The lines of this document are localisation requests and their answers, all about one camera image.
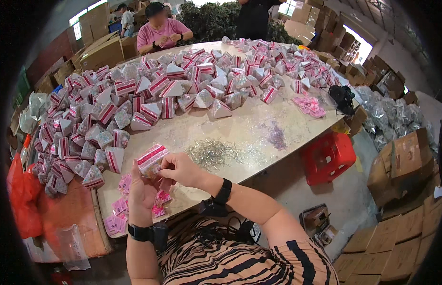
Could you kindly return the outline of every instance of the red plastic stool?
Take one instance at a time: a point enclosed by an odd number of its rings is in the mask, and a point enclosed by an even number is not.
[[[300,151],[308,185],[329,183],[355,163],[348,135],[328,133]]]

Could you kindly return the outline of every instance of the orange bag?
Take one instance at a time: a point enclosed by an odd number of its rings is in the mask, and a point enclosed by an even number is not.
[[[20,153],[17,151],[7,174],[9,200],[22,239],[37,237],[43,233],[36,202],[44,186],[31,172],[33,166],[34,164],[24,173]]]

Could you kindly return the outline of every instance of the brown striped clothing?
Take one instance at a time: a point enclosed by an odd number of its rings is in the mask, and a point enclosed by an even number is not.
[[[218,234],[224,225],[191,212],[168,226],[168,248],[158,256],[165,285],[339,284],[324,250],[308,237],[271,249],[248,245],[225,239]]]

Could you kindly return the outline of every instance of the hand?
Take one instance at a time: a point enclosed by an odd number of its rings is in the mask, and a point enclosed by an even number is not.
[[[180,34],[172,34],[170,36],[170,40],[173,41],[174,43],[178,42],[181,39]]]
[[[201,189],[203,179],[208,173],[193,163],[186,153],[180,152],[168,154],[163,158],[159,175],[183,186]]]
[[[133,161],[131,178],[128,198],[129,223],[139,227],[149,227],[153,224],[151,208],[158,191],[149,179],[142,176],[136,159]]]
[[[159,46],[163,43],[167,43],[168,40],[169,37],[167,37],[166,35],[162,35],[159,40],[155,41],[155,45]]]

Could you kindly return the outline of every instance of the person in black clothing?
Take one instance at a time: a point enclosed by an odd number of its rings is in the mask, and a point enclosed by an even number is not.
[[[238,0],[237,38],[258,40],[267,37],[268,10],[286,0]]]

